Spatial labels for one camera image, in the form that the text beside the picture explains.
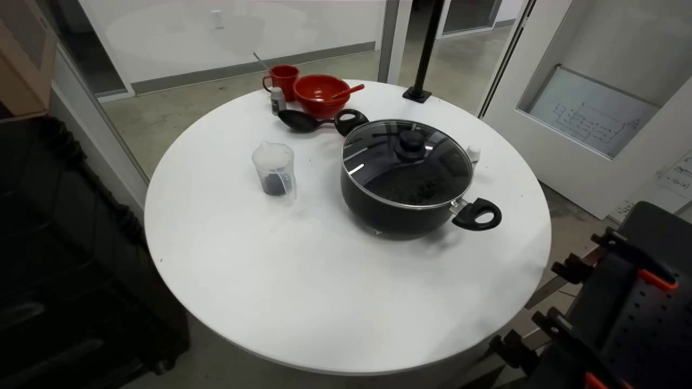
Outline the black cooking pot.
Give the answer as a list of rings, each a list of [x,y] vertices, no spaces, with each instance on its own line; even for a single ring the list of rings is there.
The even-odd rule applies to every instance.
[[[414,237],[446,223],[468,231],[489,231],[502,223],[502,210],[493,200],[482,197],[467,200],[464,191],[441,205],[400,205],[376,198],[346,177],[343,164],[340,186],[350,211],[379,233]]]

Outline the white round table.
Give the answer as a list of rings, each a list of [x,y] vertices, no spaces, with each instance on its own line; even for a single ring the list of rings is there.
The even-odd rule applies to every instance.
[[[362,82],[350,103],[371,119],[430,123],[476,151],[468,191],[500,205],[500,226],[446,224],[414,239],[362,228],[340,189],[341,136],[290,131],[252,90],[177,136],[146,188],[148,252],[198,321],[280,364],[379,376],[467,351],[523,308],[550,249],[539,178],[476,115],[402,93]],[[261,143],[294,151],[294,194],[261,189]]]

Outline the glass pot lid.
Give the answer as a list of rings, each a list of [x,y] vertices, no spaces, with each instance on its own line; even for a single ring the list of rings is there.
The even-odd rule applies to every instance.
[[[472,183],[467,151],[446,131],[420,121],[379,119],[343,140],[346,177],[362,191],[400,205],[441,205]]]

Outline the black ladle spoon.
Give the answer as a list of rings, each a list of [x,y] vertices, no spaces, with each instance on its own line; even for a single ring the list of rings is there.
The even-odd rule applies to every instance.
[[[323,124],[323,119],[314,119],[306,111],[300,109],[280,109],[278,119],[292,130],[292,131],[315,131],[319,124]],[[354,108],[343,108],[340,115],[331,119],[331,124],[341,133],[348,136],[356,124],[367,123],[367,116]]]

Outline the red bowl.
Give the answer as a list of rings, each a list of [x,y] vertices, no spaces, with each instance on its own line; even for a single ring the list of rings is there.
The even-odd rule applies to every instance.
[[[350,86],[346,80],[329,74],[309,74],[294,82],[297,106],[315,119],[334,116],[356,90],[360,90],[360,83]]]

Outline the red mug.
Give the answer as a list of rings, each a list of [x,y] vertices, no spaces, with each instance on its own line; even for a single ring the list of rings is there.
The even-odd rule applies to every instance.
[[[269,90],[278,86],[288,101],[294,99],[294,82],[297,80],[297,68],[294,64],[275,64],[261,78],[261,86]]]

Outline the whiteboard panel with paper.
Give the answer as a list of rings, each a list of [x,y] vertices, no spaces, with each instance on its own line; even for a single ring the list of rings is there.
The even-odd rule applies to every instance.
[[[597,217],[692,147],[692,0],[525,0],[480,116]]]

